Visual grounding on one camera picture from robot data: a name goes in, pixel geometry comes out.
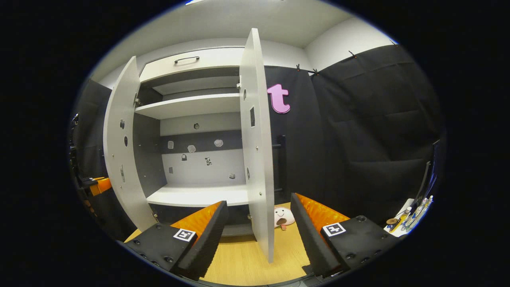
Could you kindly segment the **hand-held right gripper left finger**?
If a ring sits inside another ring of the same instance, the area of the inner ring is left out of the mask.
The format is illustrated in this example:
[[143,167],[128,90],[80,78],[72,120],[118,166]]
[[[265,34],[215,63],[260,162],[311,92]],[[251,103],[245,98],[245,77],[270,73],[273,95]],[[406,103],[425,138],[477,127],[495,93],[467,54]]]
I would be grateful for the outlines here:
[[126,249],[166,272],[199,279],[211,265],[227,220],[227,202],[220,201],[171,225],[156,223],[127,241]]

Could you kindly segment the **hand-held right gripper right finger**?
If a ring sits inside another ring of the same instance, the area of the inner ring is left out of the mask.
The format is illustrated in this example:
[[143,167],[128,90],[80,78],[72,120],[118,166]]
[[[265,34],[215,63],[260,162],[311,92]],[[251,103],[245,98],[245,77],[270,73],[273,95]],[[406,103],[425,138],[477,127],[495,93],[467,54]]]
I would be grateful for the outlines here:
[[399,242],[365,216],[348,218],[297,193],[291,195],[291,211],[312,272],[318,276],[359,269]]

